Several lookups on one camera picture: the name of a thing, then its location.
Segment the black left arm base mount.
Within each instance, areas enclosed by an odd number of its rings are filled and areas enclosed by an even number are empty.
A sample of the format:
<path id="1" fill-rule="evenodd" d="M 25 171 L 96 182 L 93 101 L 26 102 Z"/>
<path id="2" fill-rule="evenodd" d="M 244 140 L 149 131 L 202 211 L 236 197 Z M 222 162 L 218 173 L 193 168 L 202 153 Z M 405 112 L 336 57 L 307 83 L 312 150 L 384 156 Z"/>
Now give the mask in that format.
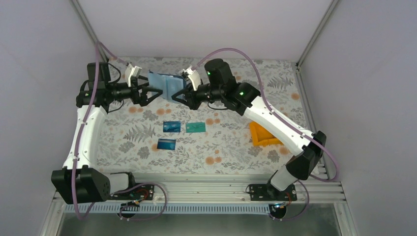
<path id="1" fill-rule="evenodd" d="M 140 185 L 132 172 L 116 172 L 106 175 L 110 180 L 109 200 L 150 201 L 153 199 L 154 184 L 145 184 L 127 192 L 127 190 Z"/>

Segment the dark blue credit card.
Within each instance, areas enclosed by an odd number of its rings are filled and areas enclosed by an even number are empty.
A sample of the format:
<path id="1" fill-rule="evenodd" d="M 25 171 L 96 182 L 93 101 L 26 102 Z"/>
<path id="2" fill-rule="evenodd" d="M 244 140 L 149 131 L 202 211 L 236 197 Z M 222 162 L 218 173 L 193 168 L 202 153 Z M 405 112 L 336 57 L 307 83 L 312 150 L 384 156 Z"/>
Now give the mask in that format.
<path id="1" fill-rule="evenodd" d="M 180 121 L 164 121 L 163 122 L 163 132 L 179 133 L 180 130 L 181 130 Z"/>

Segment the blue leather card holder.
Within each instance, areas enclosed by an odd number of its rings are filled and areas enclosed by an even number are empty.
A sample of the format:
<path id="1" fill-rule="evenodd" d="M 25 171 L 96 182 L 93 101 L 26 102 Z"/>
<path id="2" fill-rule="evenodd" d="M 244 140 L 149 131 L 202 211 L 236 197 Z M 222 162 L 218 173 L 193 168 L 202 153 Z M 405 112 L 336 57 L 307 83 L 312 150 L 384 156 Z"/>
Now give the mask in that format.
<path id="1" fill-rule="evenodd" d="M 171 96 L 186 86 L 186 81 L 184 80 L 184 78 L 179 75 L 160 74 L 160 73 L 154 73 L 152 71 L 148 72 L 148 77 L 150 75 L 160 75 L 163 77 L 163 94 L 160 97 L 162 97 L 168 102 L 178 103 L 178 102 L 175 102 L 171 98 Z"/>

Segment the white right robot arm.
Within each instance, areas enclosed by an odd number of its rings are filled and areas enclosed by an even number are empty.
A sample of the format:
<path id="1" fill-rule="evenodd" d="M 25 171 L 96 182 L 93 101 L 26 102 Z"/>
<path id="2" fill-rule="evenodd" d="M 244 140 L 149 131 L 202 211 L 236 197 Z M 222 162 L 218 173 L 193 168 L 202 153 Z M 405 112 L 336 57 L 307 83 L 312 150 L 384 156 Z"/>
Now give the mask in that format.
<path id="1" fill-rule="evenodd" d="M 172 99 L 192 110 L 197 110 L 204 102 L 221 101 L 228 110 L 256 122 L 283 143 L 293 157 L 269 179 L 266 193 L 270 199 L 279 200 L 289 185 L 307 180 L 323 155 L 326 135 L 305 129 L 274 110 L 257 88 L 237 82 L 224 60 L 212 59 L 204 69 L 208 84 L 202 83 L 193 67 L 181 70 L 180 75 L 187 85 L 174 93 Z"/>

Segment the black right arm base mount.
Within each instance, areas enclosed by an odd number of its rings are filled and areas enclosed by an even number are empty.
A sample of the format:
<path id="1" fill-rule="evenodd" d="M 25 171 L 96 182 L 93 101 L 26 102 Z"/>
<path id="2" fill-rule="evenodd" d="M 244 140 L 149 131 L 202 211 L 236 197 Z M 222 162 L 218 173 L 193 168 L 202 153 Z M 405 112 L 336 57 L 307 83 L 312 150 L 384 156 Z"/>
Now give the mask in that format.
<path id="1" fill-rule="evenodd" d="M 294 184 L 290 184 L 285 190 L 277 190 L 271 184 L 249 184 L 245 192 L 249 194 L 251 201 L 296 201 L 297 192 Z"/>

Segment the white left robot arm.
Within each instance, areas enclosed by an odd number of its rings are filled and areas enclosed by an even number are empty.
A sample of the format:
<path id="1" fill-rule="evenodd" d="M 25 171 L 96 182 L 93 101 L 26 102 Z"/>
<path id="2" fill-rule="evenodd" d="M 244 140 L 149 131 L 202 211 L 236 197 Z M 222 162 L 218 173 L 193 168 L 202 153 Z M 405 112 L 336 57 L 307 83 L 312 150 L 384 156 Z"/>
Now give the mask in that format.
<path id="1" fill-rule="evenodd" d="M 98 170 L 98 143 L 104 121 L 112 102 L 131 100 L 146 106 L 163 91 L 149 87 L 138 67 L 127 69 L 129 79 L 111 81 L 108 62 L 89 63 L 88 80 L 83 82 L 76 97 L 77 125 L 74 139 L 62 169 L 52 172 L 51 181 L 67 204 L 96 203 L 108 200 L 118 192 L 124 199 L 136 195 L 137 185 L 131 172 L 105 174 Z"/>

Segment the blue striped credit card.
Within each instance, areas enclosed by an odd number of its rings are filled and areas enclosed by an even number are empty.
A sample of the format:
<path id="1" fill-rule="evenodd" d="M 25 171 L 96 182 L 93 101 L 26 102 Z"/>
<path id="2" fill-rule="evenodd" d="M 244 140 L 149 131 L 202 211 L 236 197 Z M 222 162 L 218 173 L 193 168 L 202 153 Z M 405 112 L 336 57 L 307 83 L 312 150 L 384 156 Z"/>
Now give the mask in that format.
<path id="1" fill-rule="evenodd" d="M 157 149 L 162 150 L 175 150 L 176 140 L 175 139 L 158 139 Z"/>

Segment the green credit card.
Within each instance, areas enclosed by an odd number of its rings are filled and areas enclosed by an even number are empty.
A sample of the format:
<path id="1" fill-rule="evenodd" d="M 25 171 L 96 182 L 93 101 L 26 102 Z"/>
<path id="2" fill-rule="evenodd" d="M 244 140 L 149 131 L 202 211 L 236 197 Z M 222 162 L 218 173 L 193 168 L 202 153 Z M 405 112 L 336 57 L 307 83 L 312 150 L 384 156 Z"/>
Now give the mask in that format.
<path id="1" fill-rule="evenodd" d="M 206 124 L 204 122 L 189 122 L 185 126 L 186 133 L 203 133 L 206 132 Z"/>

